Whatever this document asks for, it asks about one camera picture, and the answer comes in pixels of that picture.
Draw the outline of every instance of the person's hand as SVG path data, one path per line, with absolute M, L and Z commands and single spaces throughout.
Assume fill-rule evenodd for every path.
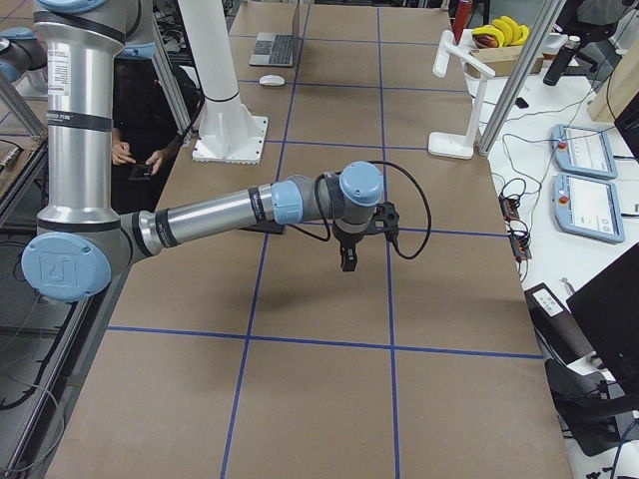
M 147 165 L 153 165 L 151 168 L 151 176 L 155 175 L 160 170 L 164 162 L 167 160 L 167 157 L 168 155 L 165 149 L 156 150 L 151 154 L 149 160 L 145 162 Z
M 111 145 L 111 163 L 116 166 L 135 164 L 131 156 L 131 146 L 127 142 L 113 142 Z

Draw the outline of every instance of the banana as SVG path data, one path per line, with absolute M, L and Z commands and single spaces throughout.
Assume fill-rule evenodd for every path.
M 503 41 L 503 46 L 507 47 L 508 45 L 510 45 L 513 40 L 514 40 L 514 34 L 515 34 L 515 30 L 513 30 L 513 28 L 507 24 L 506 22 L 504 22 L 503 20 L 499 19 L 499 18 L 495 18 L 492 22 L 491 22 L 492 26 L 501 30 L 501 33 L 503 33 L 504 36 L 504 41 Z
M 520 29 L 521 36 L 516 42 L 512 43 L 515 46 L 523 45 L 530 36 L 530 29 L 526 25 L 519 25 L 518 27 Z
M 473 29 L 471 33 L 475 44 L 479 48 L 498 48 L 504 46 L 504 34 L 492 25 L 477 27 Z
M 502 15 L 501 17 L 499 17 L 499 20 L 501 20 L 504 23 L 507 23 L 508 26 L 512 29 L 512 40 L 511 43 L 515 43 L 519 40 L 519 38 L 521 38 L 521 30 L 519 29 L 519 24 L 517 22 L 515 22 L 512 18 L 508 17 L 507 15 Z

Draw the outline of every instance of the blue grid line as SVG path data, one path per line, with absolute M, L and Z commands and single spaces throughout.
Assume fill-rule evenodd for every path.
M 352 342 L 352 341 L 331 341 L 328 339 L 306 339 L 299 337 L 278 337 L 278 336 L 251 336 L 251 340 L 264 342 L 283 342 L 292 344 L 307 344 L 315 346 L 335 346 L 335 347 L 354 347 L 360 349 L 382 349 L 391 350 L 388 344 L 375 344 L 371 342 Z
M 284 337 L 284 336 L 265 336 L 255 334 L 232 334 L 226 332 L 208 332 L 208 331 L 194 331 L 194 330 L 179 330 L 179 329 L 162 329 L 153 327 L 140 327 L 140 326 L 108 326 L 109 331 L 119 332 L 142 332 L 147 334 L 171 334 L 181 336 L 194 336 L 194 337 L 215 337 L 220 339 L 238 339 L 238 340 L 250 340 L 261 342 L 279 342 L 286 344 L 304 344 L 309 346 L 331 346 L 331 347 L 352 347 L 359 349 L 375 349 L 383 351 L 407 351 L 418 352 L 425 354 L 451 354 L 458 356 L 482 356 L 482 357 L 502 357 L 510 359 L 543 359 L 540 354 L 530 354 L 526 352 L 502 352 L 502 351 L 481 351 L 478 349 L 449 349 L 445 347 L 426 347 L 426 346 L 407 346 L 396 344 L 391 346 L 389 344 L 378 344 L 374 342 L 356 342 L 356 341 L 333 341 L 329 339 L 312 339 L 305 337 Z
M 22 0 L 22 1 L 18 4 L 18 6 L 17 6 L 16 8 L 14 8 L 13 10 L 11 10 L 11 12 L 9 13 L 9 15 L 7 15 L 6 17 L 4 17 L 4 18 L 2 19 L 2 21 L 6 20 L 6 19 L 8 19 L 8 18 L 17 18 L 17 17 L 12 17 L 12 15 L 13 15 L 14 13 L 16 13 L 16 12 L 17 12 L 17 11 L 18 11 L 21 7 L 22 7 L 22 5 L 24 5 L 26 2 L 27 2 L 27 0 Z
M 381 158 L 386 161 L 386 128 L 384 122 L 383 109 L 383 65 L 381 55 L 381 20 L 379 8 L 375 10 L 377 17 L 377 60 L 379 67 L 379 112 L 381 114 Z M 386 165 L 383 165 L 383 196 L 384 200 L 388 200 L 388 181 L 386 179 Z M 399 451 L 399 410 L 397 405 L 397 365 L 395 357 L 395 324 L 394 309 L 392 296 L 392 262 L 390 260 L 390 245 L 388 242 L 386 247 L 386 284 L 388 295 L 388 338 L 390 340 L 390 387 L 392 402 L 392 444 L 394 450 L 395 479 L 401 478 L 401 456 Z
M 258 84 L 259 80 L 238 80 L 240 83 Z M 379 90 L 379 86 L 375 85 L 352 85 L 339 83 L 310 83 L 310 82 L 294 82 L 294 85 L 305 87 L 328 87 L 328 88 L 363 88 L 369 90 Z M 382 87 L 384 90 L 407 91 L 407 92 L 438 92 L 438 93 L 464 93 L 468 95 L 467 90 L 455 90 L 447 88 L 420 88 L 420 87 Z
M 2 117 L 2 119 L 0 119 L 0 125 L 2 125 L 2 123 L 7 119 L 7 117 L 11 115 L 11 112 L 7 112 L 4 117 Z
M 238 34 L 233 33 L 229 34 L 231 38 L 258 38 L 257 35 L 249 35 L 249 34 Z M 339 39 L 339 38 L 315 38 L 315 37 L 307 37 L 306 35 L 301 36 L 302 40 L 313 40 L 314 42 L 344 42 L 344 43 L 371 43 L 373 45 L 422 45 L 426 47 L 437 47 L 438 43 L 431 42 L 400 42 L 400 41 L 381 41 L 381 40 L 349 40 L 349 39 Z
M 303 142 L 298 140 L 266 140 L 267 143 L 286 143 L 287 145 L 310 145 L 318 147 L 345 147 L 345 148 L 373 148 L 381 150 L 379 145 L 357 145 L 349 143 L 327 143 L 327 142 Z M 413 150 L 418 152 L 428 152 L 426 147 L 384 147 L 386 150 Z
M 262 243 L 262 255 L 260 257 L 260 266 L 258 267 L 258 276 L 256 277 L 256 287 L 253 293 L 253 302 L 251 303 L 251 315 L 249 316 L 249 325 L 247 326 L 247 334 L 244 341 L 244 349 L 242 351 L 242 360 L 240 362 L 240 373 L 238 374 L 238 383 L 236 385 L 236 393 L 233 398 L 233 408 L 231 410 L 231 419 L 229 420 L 229 430 L 227 431 L 227 443 L 224 449 L 224 458 L 222 467 L 220 468 L 220 479 L 227 476 L 227 467 L 229 466 L 229 455 L 231 453 L 231 443 L 233 442 L 233 432 L 236 426 L 236 417 L 238 415 L 238 406 L 240 404 L 240 392 L 244 383 L 244 371 L 247 367 L 249 357 L 249 345 L 251 343 L 251 331 L 253 329 L 253 320 L 256 316 L 258 307 L 258 296 L 260 294 L 260 283 L 262 281 L 262 273 L 264 272 L 264 261 L 267 256 L 267 247 L 269 245 L 269 235 L 265 235 Z
M 297 140 L 267 140 L 268 143 L 283 143 L 286 145 L 309 145 L 316 147 L 344 147 L 344 148 L 371 148 L 375 150 L 381 150 L 380 146 L 376 145 L 358 145 L 349 143 L 325 143 L 325 142 L 303 142 Z
M 438 347 L 419 346 L 395 346 L 394 350 L 421 353 L 430 352 L 434 354 L 454 354 L 457 356 L 507 357 L 510 359 L 543 359 L 543 356 L 541 354 L 529 354 L 525 352 L 477 351 L 472 349 L 445 349 Z
M 311 7 L 309 7 L 309 13 L 307 14 L 307 18 L 305 21 L 305 25 L 304 25 L 304 32 L 306 32 L 307 30 L 307 25 L 309 23 L 309 16 L 311 15 Z M 297 57 L 297 65 L 296 65 L 296 73 L 295 73 L 295 79 L 298 77 L 298 72 L 300 70 L 300 60 L 302 59 L 302 53 L 303 53 L 303 49 L 304 49 L 304 40 L 301 40 L 301 44 L 300 44 L 300 53 L 298 54 Z M 295 81 L 293 83 L 293 88 L 291 90 L 291 99 L 289 102 L 289 110 L 287 113 L 287 124 L 284 130 L 284 143 L 282 144 L 282 148 L 280 150 L 280 159 L 278 161 L 278 169 L 276 172 L 276 180 L 280 177 L 280 172 L 282 170 L 282 163 L 284 161 L 284 153 L 285 153 L 285 149 L 286 149 L 286 139 L 287 139 L 287 135 L 289 134 L 289 125 L 291 124 L 291 113 L 293 111 L 293 100 L 295 97 L 295 92 L 296 92 L 296 84 Z M 242 386 L 244 384 L 244 371 L 246 369 L 246 365 L 247 365 L 247 358 L 249 356 L 249 346 L 251 344 L 251 333 L 253 330 L 253 321 L 255 319 L 256 316 L 256 309 L 258 307 L 258 297 L 260 295 L 260 283 L 262 281 L 262 274 L 264 272 L 264 263 L 266 260 L 266 256 L 267 256 L 267 247 L 269 245 L 269 235 L 266 234 L 265 238 L 264 238 L 264 243 L 263 243 L 263 247 L 262 247 L 262 256 L 260 258 L 260 267 L 258 268 L 258 277 L 256 278 L 256 288 L 254 291 L 254 295 L 253 295 L 253 303 L 251 304 L 251 316 L 249 318 L 249 326 L 247 328 L 247 338 L 245 340 L 244 343 L 244 350 L 242 352 L 242 362 L 240 365 L 240 374 L 238 376 L 238 384 L 236 387 L 236 394 L 235 394 L 235 398 L 233 401 L 233 409 L 231 412 L 231 419 L 229 421 L 229 431 L 227 432 L 227 443 L 225 446 L 225 451 L 224 451 L 224 458 L 222 461 L 222 467 L 220 470 L 220 479 L 225 479 L 226 475 L 227 475 L 227 468 L 229 466 L 229 455 L 231 453 L 231 445 L 233 443 L 233 433 L 235 430 L 235 424 L 236 424 L 236 417 L 238 414 L 238 406 L 240 404 L 240 394 L 242 392 Z
M 139 326 L 107 326 L 109 331 L 125 331 L 125 332 L 150 332 L 153 334 L 171 334 L 177 336 L 203 336 L 203 337 L 218 337 L 221 339 L 246 339 L 245 334 L 231 334 L 227 332 L 208 332 L 208 331 L 193 331 L 189 329 L 162 329 L 154 327 L 139 327 Z
M 300 225 L 304 225 L 305 227 L 322 227 L 323 223 L 318 222 L 301 222 Z M 417 233 L 424 234 L 426 233 L 426 229 L 424 228 L 407 228 L 400 227 L 399 230 L 401 232 L 406 233 Z M 482 233 L 482 232 L 459 232 L 455 230 L 430 230 L 433 235 L 458 235 L 464 237 L 486 237 L 486 238 L 497 238 L 500 240 L 507 240 L 509 238 L 508 233 Z

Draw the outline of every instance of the white table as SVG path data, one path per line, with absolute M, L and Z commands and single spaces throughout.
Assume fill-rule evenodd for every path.
M 473 48 L 469 31 L 464 32 L 460 46 L 464 49 Z M 544 68 L 541 73 L 531 75 L 526 80 L 519 96 L 529 104 L 529 108 L 512 108 L 508 121 L 504 124 L 488 160 L 492 171 L 496 174 L 494 180 L 497 192 L 501 191 L 503 186 L 503 179 L 498 175 L 507 181 L 517 177 L 521 178 L 521 175 L 513 170 L 513 166 L 519 172 L 541 182 L 540 195 L 523 197 L 519 208 L 520 217 L 531 227 L 532 238 L 530 246 L 532 260 L 522 266 L 522 287 L 529 289 L 545 282 L 565 303 L 565 299 L 571 295 L 571 292 L 561 278 L 567 278 L 575 289 L 579 289 L 639 241 L 639 220 L 623 221 L 626 240 L 620 244 L 571 235 L 559 229 L 554 217 L 552 202 L 552 185 L 559 169 L 551 158 L 550 143 L 543 140 L 550 138 L 551 131 L 556 124 L 597 129 L 606 129 L 612 125 L 594 123 L 590 120 L 586 107 L 595 94 L 585 77 L 562 77 L 555 87 L 549 87 L 542 82 L 545 71 Z M 474 96 L 478 80 L 466 75 L 466 83 L 468 91 Z M 489 120 L 494 104 L 498 101 L 505 83 L 505 77 L 488 81 L 480 120 L 481 131 L 485 127 L 485 122 Z M 616 129 L 608 130 L 607 134 L 615 156 L 632 156 Z M 528 141 L 542 142 L 527 143 L 513 136 Z M 634 160 L 619 159 L 617 160 L 617 168 L 619 176 L 614 180 L 614 183 L 617 187 L 621 210 L 623 213 L 635 214 L 635 209 L 639 208 L 636 207 L 639 205 L 639 164 Z M 528 192 L 537 190 L 537 184 L 523 178 L 527 182 L 526 190 Z M 521 190 L 522 183 L 516 182 L 506 192 L 508 194 L 521 193 Z M 585 358 L 571 364 L 571 367 L 582 373 L 592 371 L 592 366 Z M 602 472 L 602 468 L 612 465 L 615 449 L 588 457 L 583 454 L 574 440 L 566 440 L 565 443 L 575 479 L 582 479 L 592 472 L 601 472 L 601 478 L 607 479 L 609 477 L 610 473 Z M 639 441 L 623 446 L 615 475 L 631 477 L 639 475 Z

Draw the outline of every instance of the aluminum frame post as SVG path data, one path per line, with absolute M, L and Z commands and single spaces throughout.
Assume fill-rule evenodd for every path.
M 164 49 L 164 42 L 162 41 L 162 35 L 160 34 L 160 29 L 158 28 L 158 23 L 156 22 L 155 17 L 153 18 L 153 39 L 156 44 L 156 49 L 152 58 L 153 66 L 156 69 L 160 85 L 162 85 L 162 89 L 164 90 L 167 101 L 169 102 L 169 107 L 171 108 L 171 113 L 173 114 L 173 118 L 178 126 L 178 133 L 182 134 L 186 132 L 187 128 L 189 128 L 189 125 L 191 124 L 191 117 L 187 110 L 187 105 L 184 103 L 184 97 L 182 96 L 180 86 L 178 85 L 176 78 L 173 76 L 171 62 L 169 61 L 166 50 Z M 185 141 L 189 138 L 190 135 L 187 132 Z
M 20 96 L 13 84 L 2 74 L 0 74 L 0 100 L 4 102 L 11 113 L 18 117 L 29 135 L 38 140 L 46 137 L 47 127 L 33 113 L 31 107 Z
M 497 100 L 497 105 L 479 141 L 479 155 L 485 157 L 490 153 L 512 105 L 515 103 L 515 99 L 528 78 L 530 70 L 532 70 L 537 54 L 539 50 L 541 50 L 541 45 L 557 20 L 557 17 L 559 17 L 559 13 L 565 3 L 566 0 L 544 0 L 540 9 L 541 13 L 530 29 L 530 37 L 528 37 L 528 41 L 521 50 L 519 60 L 517 60 L 513 72 L 506 81 L 506 85 L 501 92 L 499 100 Z

